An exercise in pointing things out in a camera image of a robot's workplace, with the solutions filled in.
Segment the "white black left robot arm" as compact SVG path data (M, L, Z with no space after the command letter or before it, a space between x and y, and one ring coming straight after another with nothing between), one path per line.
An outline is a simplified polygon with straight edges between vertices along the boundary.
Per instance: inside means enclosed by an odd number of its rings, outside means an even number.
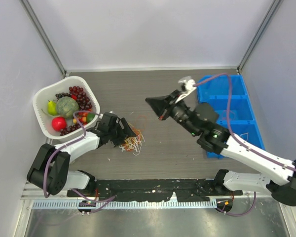
M136 137L125 118L104 113L96 125L66 143L40 147L27 174L27 181L43 190L44 196L57 195L62 190L90 197L96 189L93 175L82 171L70 171L70 164L83 154L98 149L108 142L123 145L128 138Z

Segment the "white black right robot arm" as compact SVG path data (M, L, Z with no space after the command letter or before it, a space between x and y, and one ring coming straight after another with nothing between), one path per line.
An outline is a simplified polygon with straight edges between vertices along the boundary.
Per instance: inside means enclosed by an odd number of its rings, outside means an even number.
M207 103L199 103L191 110L183 98L187 93L178 90L145 101L160 120L172 118L208 152L237 160L258 171L257 174L220 170L213 182L218 195L228 191L252 191L271 195L276 201L296 206L296 159L289 160L262 150L217 123L219 114Z

